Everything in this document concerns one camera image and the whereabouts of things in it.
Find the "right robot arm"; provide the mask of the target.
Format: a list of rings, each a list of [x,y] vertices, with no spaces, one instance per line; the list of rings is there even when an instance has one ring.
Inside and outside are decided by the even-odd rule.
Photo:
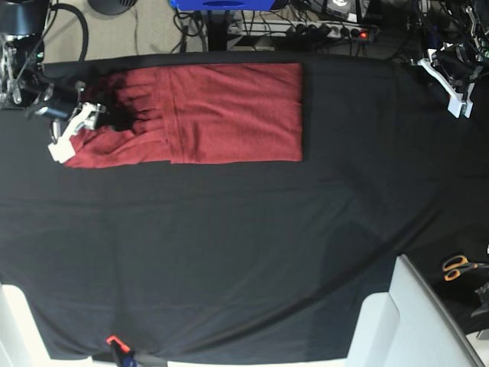
[[[79,61],[84,61],[89,30],[77,7],[59,1],[1,3],[1,107],[48,119],[48,149],[56,162],[64,164],[76,154],[73,136],[109,124],[107,115],[115,109],[115,99],[104,92],[85,99],[84,82],[45,75],[44,38],[60,10],[73,13],[79,20],[83,33]]]

